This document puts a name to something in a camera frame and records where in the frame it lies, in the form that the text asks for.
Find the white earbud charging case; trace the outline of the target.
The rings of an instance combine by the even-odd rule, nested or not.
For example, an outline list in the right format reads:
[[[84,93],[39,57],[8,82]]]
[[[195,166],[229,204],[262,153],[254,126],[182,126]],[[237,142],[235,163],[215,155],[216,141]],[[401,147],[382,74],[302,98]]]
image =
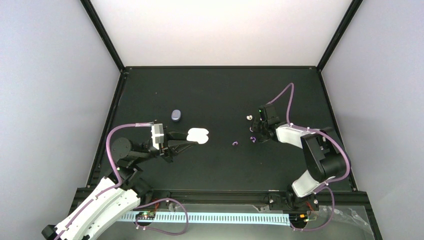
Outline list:
[[[186,140],[196,142],[200,145],[205,144],[209,140],[209,131],[205,128],[190,128],[187,132]]]

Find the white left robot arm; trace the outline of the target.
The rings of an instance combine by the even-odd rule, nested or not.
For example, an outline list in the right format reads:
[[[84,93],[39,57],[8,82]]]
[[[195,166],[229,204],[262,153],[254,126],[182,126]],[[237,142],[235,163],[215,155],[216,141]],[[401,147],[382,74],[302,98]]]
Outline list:
[[[127,212],[152,200],[152,188],[142,178],[139,164],[157,157],[171,163],[173,157],[208,141],[207,135],[166,132],[135,143],[116,139],[110,150],[118,175],[103,177],[88,197],[64,220],[47,225],[46,240],[96,240]]]

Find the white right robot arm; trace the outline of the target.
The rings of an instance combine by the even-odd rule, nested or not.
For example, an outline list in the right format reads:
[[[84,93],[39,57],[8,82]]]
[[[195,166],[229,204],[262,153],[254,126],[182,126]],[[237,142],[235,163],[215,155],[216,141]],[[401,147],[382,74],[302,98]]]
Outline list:
[[[300,148],[304,155],[306,170],[287,187],[284,196],[289,209],[299,209],[311,195],[350,174],[351,162],[333,128],[315,129],[283,122],[270,103],[261,105],[258,113],[250,131],[259,135],[260,143],[272,140],[289,144]]]

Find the purple earbud charging case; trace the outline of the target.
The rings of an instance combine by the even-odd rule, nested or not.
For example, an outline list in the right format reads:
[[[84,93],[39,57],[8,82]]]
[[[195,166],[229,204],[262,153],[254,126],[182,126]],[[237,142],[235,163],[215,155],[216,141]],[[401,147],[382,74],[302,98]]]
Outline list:
[[[171,120],[173,122],[180,121],[181,117],[182,117],[182,113],[181,113],[181,111],[179,109],[175,109],[175,110],[172,111],[172,113],[171,113]]]

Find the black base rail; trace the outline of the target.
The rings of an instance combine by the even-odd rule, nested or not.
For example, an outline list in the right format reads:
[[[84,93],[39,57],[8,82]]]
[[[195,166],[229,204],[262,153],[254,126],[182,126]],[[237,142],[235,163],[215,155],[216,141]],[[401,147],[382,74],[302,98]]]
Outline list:
[[[73,212],[93,188],[77,188],[71,203],[69,213]],[[372,206],[365,191],[335,191],[335,206],[363,206],[366,211],[371,211]],[[332,198],[328,190],[321,191],[316,195],[306,198],[307,203],[299,203],[296,207],[289,207],[285,191],[205,191],[205,190],[170,190],[154,189],[147,193],[147,197],[141,197],[141,205],[153,200],[171,198],[183,205],[268,205],[272,211],[283,211],[283,213],[304,213],[310,210],[309,205],[316,211],[319,206],[331,206]]]

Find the black enclosure frame post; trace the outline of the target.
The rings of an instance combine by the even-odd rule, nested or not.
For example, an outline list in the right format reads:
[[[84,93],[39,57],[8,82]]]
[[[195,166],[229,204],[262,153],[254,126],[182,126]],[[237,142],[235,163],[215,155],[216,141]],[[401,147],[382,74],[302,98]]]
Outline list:
[[[111,56],[113,62],[115,63],[117,69],[120,72],[123,72],[125,69],[125,65],[123,61],[121,60],[109,34],[107,33],[107,30],[105,26],[103,25],[100,16],[98,15],[93,3],[91,0],[80,0],[85,12],[87,13],[88,17],[90,18],[93,26],[95,27],[98,35],[100,36],[100,39],[102,40],[104,46],[106,47],[109,55]]]

